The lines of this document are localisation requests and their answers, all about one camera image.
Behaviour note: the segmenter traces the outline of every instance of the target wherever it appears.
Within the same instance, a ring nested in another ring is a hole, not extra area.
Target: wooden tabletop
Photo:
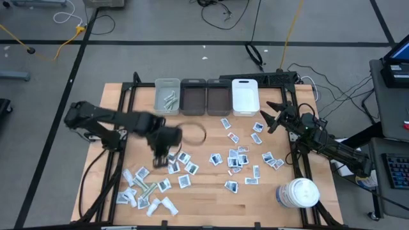
[[[102,95],[101,107],[114,109],[118,107],[121,84],[106,84]],[[298,104],[309,103],[316,109],[311,86],[296,85]],[[279,89],[259,89],[259,100],[261,109],[276,114],[265,103],[266,101],[282,102]],[[155,88],[137,88],[134,102],[135,111],[153,111],[155,101]],[[308,107],[301,107],[301,113],[309,112]],[[125,161],[123,168],[127,168],[133,174],[142,166],[145,166],[150,174],[144,179],[147,184],[160,182],[169,178],[172,188],[160,193],[156,189],[150,195],[150,201],[154,198],[162,200],[165,197],[170,198],[179,213],[176,216],[170,215],[170,212],[163,205],[160,205],[151,217],[146,216],[147,208],[138,210],[131,208],[129,204],[117,204],[114,216],[116,225],[148,225],[157,226],[162,220],[168,220],[169,226],[254,226],[255,222],[260,222],[262,227],[302,227],[300,212],[296,208],[283,208],[275,199],[275,189],[279,185],[286,184],[294,179],[293,168],[285,164],[278,171],[264,163],[261,158],[262,153],[271,151],[274,158],[284,159],[289,153],[288,135],[285,129],[280,126],[273,134],[268,134],[266,127],[259,134],[263,143],[257,145],[254,143],[250,134],[254,131],[252,127],[255,122],[265,124],[260,113],[254,117],[234,117],[228,116],[232,127],[225,130],[220,122],[220,117],[213,116],[168,116],[167,125],[177,125],[184,121],[197,121],[206,127],[207,139],[202,146],[183,145],[182,150],[189,153],[193,163],[199,166],[196,175],[190,175],[192,185],[180,189],[178,177],[188,174],[184,171],[184,165],[180,163],[181,171],[176,174],[168,174],[166,168],[154,169],[152,166],[153,154],[146,144],[146,139],[137,138],[130,135],[128,138]],[[235,144],[227,137],[229,132],[239,136],[240,141]],[[200,138],[202,133],[199,130],[184,130],[183,135],[186,138]],[[227,157],[229,149],[237,149],[237,146],[248,146],[250,148],[249,164],[244,165],[241,172],[230,176],[228,174]],[[90,144],[84,170],[102,151],[99,142]],[[223,164],[213,166],[209,162],[211,153],[220,153]],[[100,193],[102,179],[106,165],[107,154],[103,156],[89,171],[84,185],[84,194],[82,200],[82,212],[85,212],[95,198]],[[320,201],[338,221],[343,222],[337,194],[332,179],[329,162],[326,158],[315,153],[309,154],[313,180],[321,193]],[[260,167],[261,179],[259,185],[245,185],[244,178],[253,177],[252,166]],[[224,188],[227,180],[238,182],[238,193],[234,194]],[[120,191],[124,191],[128,183],[121,177]],[[136,197],[142,194],[138,186]],[[111,195],[105,200],[105,207],[109,207]],[[103,220],[107,219],[108,208],[105,209]],[[77,220],[78,214],[78,196],[72,213],[72,220]],[[309,223],[313,223],[311,212],[309,212]]]

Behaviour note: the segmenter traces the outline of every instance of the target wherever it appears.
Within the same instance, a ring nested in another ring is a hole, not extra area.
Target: desk
[[[392,189],[388,180],[388,174],[386,172],[385,166],[383,165],[383,160],[381,157],[382,153],[397,153],[407,154],[409,150],[409,143],[397,142],[392,140],[386,140],[381,138],[372,138],[369,144],[369,152],[371,154],[371,160],[375,164],[376,177],[378,179],[378,190],[381,196],[392,199],[399,204],[404,206],[409,206],[409,190]],[[399,218],[409,219],[409,212],[406,210],[379,199],[380,211]]]
[[[102,95],[101,107],[114,109],[118,107],[121,84],[106,84]],[[311,86],[298,85],[297,100],[299,103],[309,103],[316,110],[314,95]],[[259,89],[261,109],[276,114],[265,103],[267,100],[281,103],[281,92],[279,89]],[[153,112],[155,101],[155,88],[137,88],[133,110]],[[308,107],[302,107],[301,112],[309,112]],[[232,127],[225,130],[220,123],[220,117],[211,116],[169,116],[167,125],[176,125],[182,121],[197,121],[207,129],[207,140],[199,147],[183,145],[183,151],[192,155],[191,161],[199,166],[195,176],[190,175],[191,187],[180,189],[178,176],[186,174],[181,164],[181,173],[169,175],[167,169],[154,169],[152,167],[152,153],[146,145],[145,139],[138,139],[130,135],[127,142],[125,161],[123,168],[135,173],[140,167],[145,166],[150,174],[145,178],[146,183],[159,182],[169,178],[172,188],[161,194],[158,189],[150,196],[163,199],[166,196],[172,200],[179,210],[177,216],[172,217],[169,210],[159,206],[152,217],[146,216],[147,209],[138,210],[130,205],[119,204],[114,216],[115,225],[146,225],[159,226],[162,220],[168,220],[169,226],[242,226],[252,227],[255,222],[260,222],[263,227],[302,227],[300,212],[298,209],[287,209],[281,207],[275,200],[274,191],[278,185],[285,184],[294,178],[293,168],[290,165],[282,166],[278,171],[269,167],[261,158],[262,153],[271,151],[275,158],[282,158],[289,152],[289,140],[285,129],[279,127],[272,135],[268,134],[266,128],[259,136],[263,140],[261,145],[253,142],[250,134],[253,133],[254,122],[264,123],[260,113],[252,118],[228,116]],[[235,133],[240,138],[238,144],[234,144],[228,137],[229,132]],[[251,152],[248,154],[250,164],[245,165],[241,172],[229,176],[227,167],[227,156],[229,148],[237,146],[249,146]],[[100,143],[90,144],[84,170],[93,159],[101,152]],[[224,163],[217,167],[209,163],[211,153],[220,153]],[[83,194],[83,211],[94,202],[100,193],[107,155],[104,155],[91,168],[85,181]],[[314,182],[321,192],[321,202],[340,223],[343,222],[341,211],[337,200],[334,181],[330,171],[330,164],[326,158],[317,154],[309,154],[309,161]],[[245,185],[244,178],[252,177],[252,166],[259,165],[261,179],[259,185]],[[227,180],[239,182],[238,193],[233,194],[224,188]],[[128,183],[121,177],[120,191],[125,190]],[[105,200],[105,207],[109,206],[111,195]],[[108,208],[105,208],[102,220],[106,220]],[[77,220],[78,196],[75,203],[72,220]]]
[[[409,108],[407,102],[409,89],[386,87],[380,72],[383,68],[380,60],[370,60],[369,67],[371,68],[380,122],[348,138],[343,141],[343,144],[357,148],[368,143],[372,137],[409,141],[409,132],[403,128],[403,121],[409,116],[406,111],[406,108]]]

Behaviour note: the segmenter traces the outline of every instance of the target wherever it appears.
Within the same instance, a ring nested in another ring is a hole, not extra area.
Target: white cable
[[[303,76],[303,77],[301,77],[301,80],[304,79],[304,78],[308,78],[313,83],[314,88],[315,88],[315,93],[316,93],[315,101],[318,101],[318,89],[317,89],[317,86],[315,85],[314,80],[312,78],[310,78],[310,76]]]
[[[67,22],[71,17],[76,17],[77,19],[80,20],[78,26],[81,26],[81,25],[82,25],[82,18],[80,18],[80,17],[74,15],[74,12],[75,12],[75,6],[74,6],[74,4],[73,4],[70,0],[66,0],[66,1],[68,1],[69,3],[71,3],[71,5],[72,5],[72,13],[58,12],[58,13],[56,13],[56,14],[53,16],[52,19],[54,19],[54,22],[55,22],[55,23],[62,24],[62,23]],[[56,20],[56,16],[59,15],[59,14],[68,15],[68,18],[66,18],[65,20],[62,20],[62,21],[57,21],[57,20]]]

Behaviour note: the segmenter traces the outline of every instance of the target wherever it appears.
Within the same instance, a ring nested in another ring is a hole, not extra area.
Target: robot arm
[[[165,126],[166,119],[149,112],[117,112],[96,107],[89,102],[72,103],[64,122],[70,129],[83,128],[101,138],[103,148],[110,151],[121,149],[121,140],[126,130],[145,137],[153,151],[154,167],[167,166],[167,154],[171,146],[179,146],[182,131],[178,127]],[[108,130],[99,122],[124,127],[122,130]]]
[[[292,136],[297,138],[295,141],[297,150],[300,153],[309,153],[311,150],[323,154],[329,159],[334,159],[346,165],[351,172],[359,177],[368,177],[371,175],[372,161],[366,154],[344,144],[338,143],[328,135],[325,129],[326,121],[317,119],[315,114],[306,113],[300,118],[298,108],[291,105],[291,102],[278,104],[267,102],[267,104],[276,112],[280,112],[277,117],[270,116],[264,111],[260,111],[264,117],[269,134],[282,125]]]

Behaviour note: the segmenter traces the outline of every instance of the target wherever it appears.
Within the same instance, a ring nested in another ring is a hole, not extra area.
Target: floor
[[[85,20],[82,1],[72,2],[76,6],[75,14]],[[217,6],[207,8],[204,16],[218,25],[232,26],[246,2],[225,1],[233,12],[233,18],[226,23],[223,9]],[[368,77],[369,60],[379,59],[390,50],[390,40],[371,4],[374,2],[393,40],[403,39],[409,33],[408,1],[308,0],[290,38],[291,42],[298,43],[288,47],[283,67],[292,63],[312,66],[343,91]],[[279,66],[283,41],[297,5],[298,1],[261,2],[254,41],[260,45],[258,50],[266,63],[266,72],[274,72]],[[89,37],[78,69],[73,68],[73,64],[81,57],[78,53],[84,33],[73,44],[66,45],[55,62],[30,56],[6,33],[0,33],[0,46],[4,47],[0,49],[0,69],[31,74],[29,82],[0,81],[0,98],[9,98],[14,106],[0,133],[0,184],[3,185],[0,187],[0,229],[14,227],[66,85],[72,84],[72,90],[68,103],[62,108],[79,100],[98,104],[106,82],[131,81],[134,71],[143,82],[157,78],[211,79],[227,74],[258,73],[258,67],[244,47],[238,45],[251,39],[257,7],[258,1],[250,0],[241,21],[228,31],[206,24],[200,17],[201,7],[189,4],[189,0],[133,0],[127,1],[124,9],[101,10],[98,15],[108,14],[116,21],[115,30]],[[70,4],[65,9],[51,4],[1,7],[0,22],[35,47],[37,53],[52,57],[58,44],[73,36],[79,23],[74,18],[64,24],[53,22],[52,16],[61,10],[70,12],[72,7]],[[112,22],[103,17],[96,21],[93,32],[101,33],[111,27]],[[330,88],[336,96],[341,95],[310,69],[292,66],[291,70],[301,76],[308,75],[316,84]],[[75,81],[67,84],[69,77],[74,76]],[[369,81],[355,95],[371,88]],[[333,98],[324,88],[318,88],[318,93],[317,105],[322,110]],[[354,98],[358,105],[363,96]],[[326,116],[338,105],[339,102],[324,108],[320,116]],[[368,99],[367,106],[372,115],[377,116],[374,96]],[[370,125],[368,118],[351,102],[343,103],[327,120],[328,132],[336,137],[351,136]],[[25,227],[66,224],[72,214],[88,144],[65,128],[60,120],[55,120],[56,125],[59,123]],[[345,224],[368,229],[401,229],[409,224],[407,220],[393,217],[379,222],[369,220],[366,213],[373,210],[371,196],[336,176],[334,180]]]

